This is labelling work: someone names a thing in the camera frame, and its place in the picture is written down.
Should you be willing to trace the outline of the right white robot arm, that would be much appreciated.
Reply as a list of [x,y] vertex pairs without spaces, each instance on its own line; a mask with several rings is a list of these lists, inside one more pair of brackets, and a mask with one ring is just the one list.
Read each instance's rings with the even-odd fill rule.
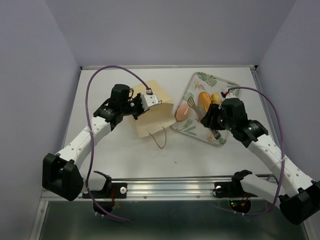
[[244,103],[226,98],[211,104],[200,121],[210,130],[228,130],[246,149],[256,155],[272,172],[278,184],[264,180],[249,170],[236,172],[229,182],[216,182],[217,198],[254,195],[275,204],[292,224],[299,225],[320,210],[320,183],[300,170],[280,149],[267,129],[257,120],[249,120]]

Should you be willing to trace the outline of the long fake baguette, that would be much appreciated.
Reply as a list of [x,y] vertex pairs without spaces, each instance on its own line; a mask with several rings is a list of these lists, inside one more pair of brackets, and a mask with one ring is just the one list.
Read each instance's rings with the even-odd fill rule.
[[198,95],[198,108],[203,112],[206,113],[212,104],[211,96],[208,92],[202,91]]

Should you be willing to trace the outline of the small round fake bun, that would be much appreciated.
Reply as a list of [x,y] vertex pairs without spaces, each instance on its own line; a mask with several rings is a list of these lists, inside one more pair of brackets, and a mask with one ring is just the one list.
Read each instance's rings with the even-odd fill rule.
[[220,92],[214,92],[210,98],[211,98],[211,102],[216,105],[220,105],[223,101],[223,98]]

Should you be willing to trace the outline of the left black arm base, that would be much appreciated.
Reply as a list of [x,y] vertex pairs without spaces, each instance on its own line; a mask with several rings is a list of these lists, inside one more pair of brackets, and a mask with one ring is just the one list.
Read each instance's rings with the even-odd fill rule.
[[110,199],[110,201],[97,201],[101,208],[111,213],[115,207],[116,199],[126,199],[128,184],[126,182],[113,182],[112,178],[100,171],[95,170],[95,174],[102,176],[103,186],[96,190],[91,190],[91,195],[95,200]]

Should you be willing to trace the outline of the brown paper bag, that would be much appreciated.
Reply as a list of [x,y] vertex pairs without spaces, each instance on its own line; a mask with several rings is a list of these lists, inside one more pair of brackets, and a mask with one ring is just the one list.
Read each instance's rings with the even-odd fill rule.
[[156,80],[150,80],[146,83],[157,96],[160,104],[151,107],[137,120],[132,119],[131,122],[134,124],[139,138],[152,137],[155,141],[154,134],[158,132],[166,134],[166,129],[176,122],[173,115],[174,102]]

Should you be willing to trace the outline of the pink fake bread loaf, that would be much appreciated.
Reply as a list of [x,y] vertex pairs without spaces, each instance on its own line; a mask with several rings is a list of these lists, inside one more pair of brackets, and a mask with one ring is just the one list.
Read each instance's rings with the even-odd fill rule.
[[188,106],[187,103],[180,105],[177,108],[176,113],[175,113],[176,121],[177,122],[184,121],[188,117],[189,112],[190,112],[190,107]]

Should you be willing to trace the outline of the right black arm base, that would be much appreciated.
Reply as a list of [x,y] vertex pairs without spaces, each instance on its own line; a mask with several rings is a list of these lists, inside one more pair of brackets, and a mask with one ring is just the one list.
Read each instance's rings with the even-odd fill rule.
[[252,175],[249,170],[236,172],[230,181],[218,181],[214,183],[212,195],[216,198],[229,198],[229,206],[235,213],[247,214],[251,209],[250,197],[256,197],[253,193],[244,191],[241,180]]

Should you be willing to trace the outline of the metal kitchen tongs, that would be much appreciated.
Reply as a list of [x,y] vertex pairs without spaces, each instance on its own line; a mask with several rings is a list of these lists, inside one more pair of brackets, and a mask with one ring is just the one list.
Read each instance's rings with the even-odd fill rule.
[[[194,98],[193,97],[189,97],[187,99],[187,104],[188,106],[195,111],[195,113],[198,116],[199,121],[201,121],[204,118],[204,113],[197,107]],[[212,133],[213,137],[218,140],[221,137],[221,134],[217,131],[217,130],[212,130],[209,129],[209,131]]]

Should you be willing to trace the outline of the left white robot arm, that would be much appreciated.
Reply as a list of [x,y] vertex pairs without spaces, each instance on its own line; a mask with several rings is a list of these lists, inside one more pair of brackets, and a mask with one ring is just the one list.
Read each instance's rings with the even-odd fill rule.
[[87,126],[56,154],[48,153],[42,162],[42,187],[68,201],[83,191],[81,165],[95,145],[123,120],[125,116],[137,119],[158,100],[150,88],[146,93],[133,95],[132,88],[115,84],[110,98],[105,100],[89,118]]

